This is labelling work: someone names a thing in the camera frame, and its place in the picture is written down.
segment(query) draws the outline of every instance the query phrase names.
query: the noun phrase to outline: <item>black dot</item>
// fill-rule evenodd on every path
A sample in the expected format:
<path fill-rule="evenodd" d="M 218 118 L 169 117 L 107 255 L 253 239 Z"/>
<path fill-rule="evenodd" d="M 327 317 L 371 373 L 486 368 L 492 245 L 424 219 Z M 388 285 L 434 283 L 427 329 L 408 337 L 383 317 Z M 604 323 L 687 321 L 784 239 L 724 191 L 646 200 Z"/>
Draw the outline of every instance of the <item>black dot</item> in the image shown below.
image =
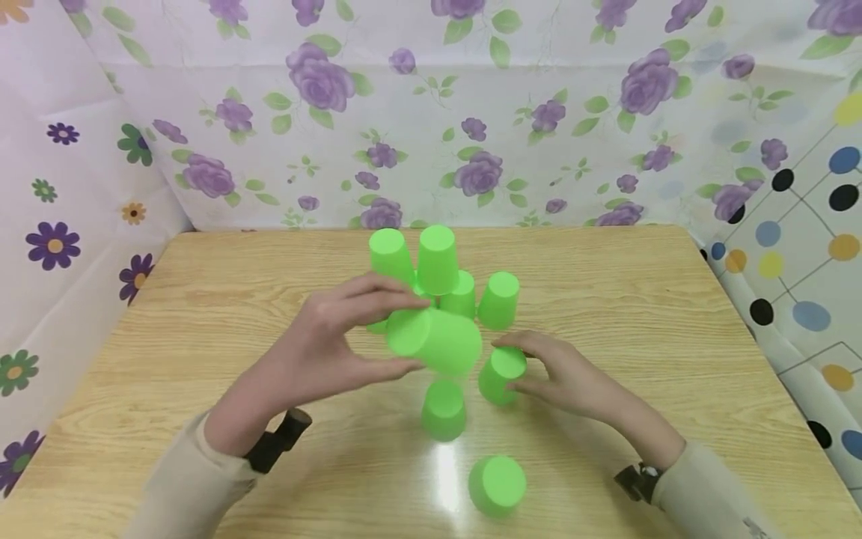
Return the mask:
<path fill-rule="evenodd" d="M 846 184 L 836 187 L 829 195 L 829 207 L 835 211 L 850 210 L 859 200 L 859 188 L 856 185 Z"/>
<path fill-rule="evenodd" d="M 746 216 L 746 206 L 743 204 L 740 208 L 728 219 L 730 224 L 736 224 L 739 221 L 742 221 L 742 217 Z"/>
<path fill-rule="evenodd" d="M 808 426 L 809 429 L 811 429 L 811 434 L 814 435 L 814 438 L 817 438 L 817 443 L 820 444 L 820 447 L 824 449 L 832 447 L 832 435 L 829 434 L 826 427 L 819 424 L 817 421 L 808 421 Z"/>
<path fill-rule="evenodd" d="M 752 320 L 760 326 L 768 326 L 775 319 L 772 304 L 763 298 L 752 301 L 751 307 L 748 308 L 748 313 L 752 316 Z"/>
<path fill-rule="evenodd" d="M 787 191 L 793 185 L 793 171 L 783 168 L 772 176 L 772 189 L 774 191 Z"/>

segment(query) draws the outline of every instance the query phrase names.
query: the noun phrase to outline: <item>beige sleeve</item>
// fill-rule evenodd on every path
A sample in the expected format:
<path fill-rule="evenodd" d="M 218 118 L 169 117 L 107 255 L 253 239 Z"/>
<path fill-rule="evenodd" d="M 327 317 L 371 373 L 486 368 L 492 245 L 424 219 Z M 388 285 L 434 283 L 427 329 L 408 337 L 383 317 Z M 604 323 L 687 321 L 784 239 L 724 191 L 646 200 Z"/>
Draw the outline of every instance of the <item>beige sleeve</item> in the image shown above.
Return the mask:
<path fill-rule="evenodd" d="M 206 442 L 206 417 L 187 424 L 156 464 L 123 539 L 211 539 L 228 509 L 255 487 L 263 474 Z"/>
<path fill-rule="evenodd" d="M 736 475 L 698 443 L 661 476 L 653 505 L 694 539 L 784 539 Z"/>

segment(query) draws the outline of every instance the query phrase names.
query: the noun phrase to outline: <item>plastic cup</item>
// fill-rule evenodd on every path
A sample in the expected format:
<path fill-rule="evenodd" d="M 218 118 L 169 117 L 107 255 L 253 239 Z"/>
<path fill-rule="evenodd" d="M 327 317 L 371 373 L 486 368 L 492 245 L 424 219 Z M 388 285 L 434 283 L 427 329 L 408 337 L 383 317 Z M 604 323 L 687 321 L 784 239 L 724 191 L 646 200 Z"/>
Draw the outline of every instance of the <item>plastic cup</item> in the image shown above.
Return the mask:
<path fill-rule="evenodd" d="M 479 371 L 479 392 L 491 404 L 505 406 L 517 396 L 516 392 L 506 389 L 506 385 L 519 379 L 526 371 L 527 356 L 520 349 L 494 348 Z"/>
<path fill-rule="evenodd" d="M 425 392 L 422 427 L 437 442 L 451 442 L 467 426 L 464 393 L 451 380 L 435 381 Z"/>
<path fill-rule="evenodd" d="M 476 509 L 488 517 L 505 517 L 521 503 L 527 476 L 514 459 L 489 456 L 473 465 L 467 488 Z"/>
<path fill-rule="evenodd" d="M 455 234 L 439 224 L 431 225 L 419 235 L 419 285 L 432 296 L 445 296 L 458 286 L 458 253 Z"/>
<path fill-rule="evenodd" d="M 440 298 L 440 309 L 471 320 L 476 316 L 476 284 L 472 275 L 458 270 L 458 286 Z"/>
<path fill-rule="evenodd" d="M 515 322 L 518 309 L 518 292 L 521 284 L 509 272 L 497 272 L 490 276 L 488 285 L 479 301 L 479 321 L 488 329 L 503 331 Z"/>
<path fill-rule="evenodd" d="M 471 319 L 431 308 L 393 312 L 386 343 L 393 354 L 453 377 L 468 374 L 482 354 L 482 335 Z"/>
<path fill-rule="evenodd" d="M 404 234 L 398 229 L 380 229 L 368 240 L 372 253 L 372 270 L 399 279 L 408 285 L 415 283 L 413 262 Z"/>

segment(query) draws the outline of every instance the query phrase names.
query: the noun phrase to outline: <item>table surface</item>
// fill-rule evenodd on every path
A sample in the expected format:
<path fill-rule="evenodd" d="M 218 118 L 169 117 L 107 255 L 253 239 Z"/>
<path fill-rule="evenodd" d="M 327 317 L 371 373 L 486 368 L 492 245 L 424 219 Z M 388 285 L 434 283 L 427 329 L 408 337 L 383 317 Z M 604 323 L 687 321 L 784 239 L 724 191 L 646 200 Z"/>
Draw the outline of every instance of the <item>table surface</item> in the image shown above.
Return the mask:
<path fill-rule="evenodd" d="M 3 504 L 9 537 L 117 537 L 155 461 L 267 350 L 311 291 L 362 273 L 366 231 L 190 233 L 155 267 Z M 805 539 L 862 536 L 862 518 L 689 236 L 672 226 L 459 229 L 478 291 L 522 282 L 516 327 L 554 333 L 708 443 L 776 524 Z M 415 252 L 417 231 L 406 231 Z M 498 333 L 484 332 L 488 343 Z M 385 357 L 383 338 L 351 332 Z M 537 371 L 531 364 L 531 371 Z M 221 538 L 672 537 L 609 479 L 634 454 L 615 433 L 521 397 L 498 409 L 464 382 L 467 431 L 419 425 L 432 374 L 305 407 L 315 424 L 231 510 Z M 503 521 L 466 491 L 508 454 L 528 492 Z"/>

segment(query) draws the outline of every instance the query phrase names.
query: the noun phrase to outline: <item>orange flower print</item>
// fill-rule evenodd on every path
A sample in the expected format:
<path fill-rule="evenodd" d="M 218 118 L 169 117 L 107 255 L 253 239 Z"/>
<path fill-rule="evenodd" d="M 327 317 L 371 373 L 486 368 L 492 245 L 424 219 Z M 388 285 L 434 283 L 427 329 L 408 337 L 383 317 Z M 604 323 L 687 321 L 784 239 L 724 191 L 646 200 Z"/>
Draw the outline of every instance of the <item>orange flower print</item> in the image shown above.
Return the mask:
<path fill-rule="evenodd" d="M 22 8 L 32 8 L 33 0 L 0 0 L 0 26 L 9 19 L 17 22 L 27 22 L 30 17 Z"/>
<path fill-rule="evenodd" d="M 122 209 L 122 220 L 128 224 L 141 224 L 147 218 L 147 208 L 140 202 L 132 202 Z"/>

